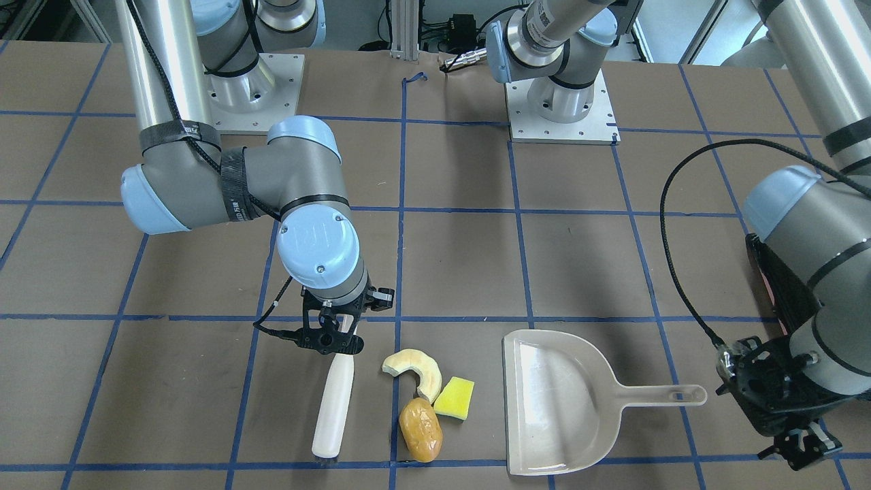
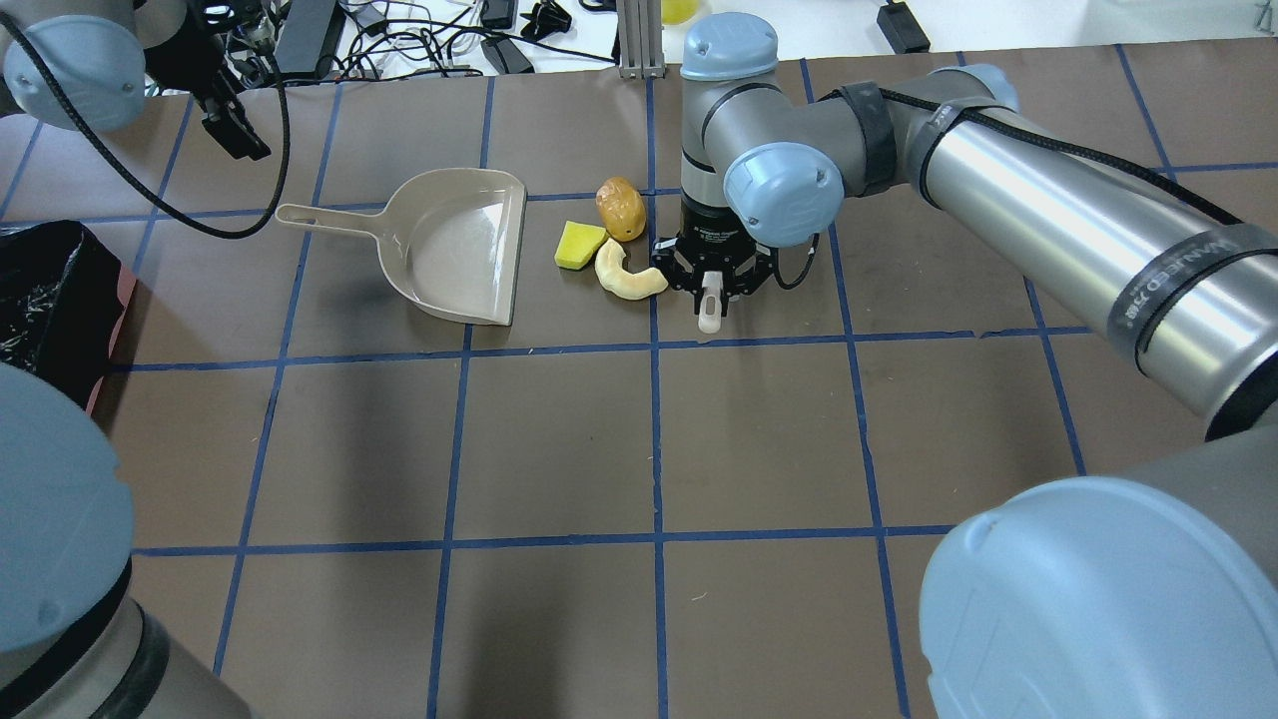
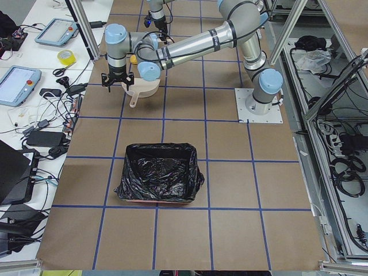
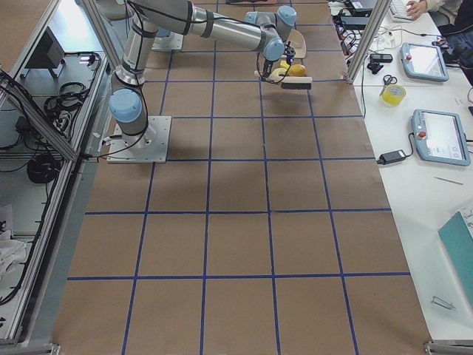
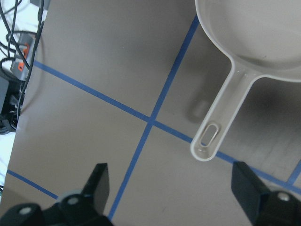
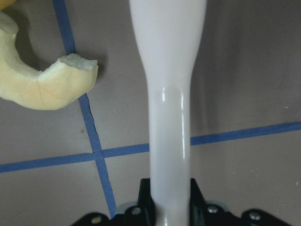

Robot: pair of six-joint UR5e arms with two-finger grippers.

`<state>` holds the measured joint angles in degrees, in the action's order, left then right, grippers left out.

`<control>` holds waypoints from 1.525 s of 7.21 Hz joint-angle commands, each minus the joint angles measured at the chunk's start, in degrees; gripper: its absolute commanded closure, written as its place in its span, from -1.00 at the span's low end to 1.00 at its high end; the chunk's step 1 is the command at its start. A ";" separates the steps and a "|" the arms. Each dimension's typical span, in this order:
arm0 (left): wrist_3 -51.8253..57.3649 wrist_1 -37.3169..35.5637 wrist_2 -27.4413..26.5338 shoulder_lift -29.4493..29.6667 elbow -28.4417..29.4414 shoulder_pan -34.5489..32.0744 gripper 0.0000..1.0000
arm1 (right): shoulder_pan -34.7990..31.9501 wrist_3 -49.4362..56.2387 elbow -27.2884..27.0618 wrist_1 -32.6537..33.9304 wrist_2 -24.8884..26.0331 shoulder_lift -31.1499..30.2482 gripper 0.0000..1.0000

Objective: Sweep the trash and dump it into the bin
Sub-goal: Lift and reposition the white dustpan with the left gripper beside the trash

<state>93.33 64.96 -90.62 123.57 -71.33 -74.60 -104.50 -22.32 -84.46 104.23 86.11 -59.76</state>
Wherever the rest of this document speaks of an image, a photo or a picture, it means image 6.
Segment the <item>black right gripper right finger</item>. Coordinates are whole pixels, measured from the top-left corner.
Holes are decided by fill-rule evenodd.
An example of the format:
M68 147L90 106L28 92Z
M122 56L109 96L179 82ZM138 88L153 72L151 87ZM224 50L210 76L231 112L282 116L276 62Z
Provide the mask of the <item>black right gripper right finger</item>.
M206 201L194 178L190 179L189 225L205 226Z

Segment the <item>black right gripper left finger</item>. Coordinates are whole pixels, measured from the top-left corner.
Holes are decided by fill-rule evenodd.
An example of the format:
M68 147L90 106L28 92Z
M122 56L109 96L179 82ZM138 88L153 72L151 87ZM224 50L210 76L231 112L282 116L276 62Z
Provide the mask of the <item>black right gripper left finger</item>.
M151 195L151 180L143 178L139 187L139 208L146 226L159 226L160 216L157 205Z

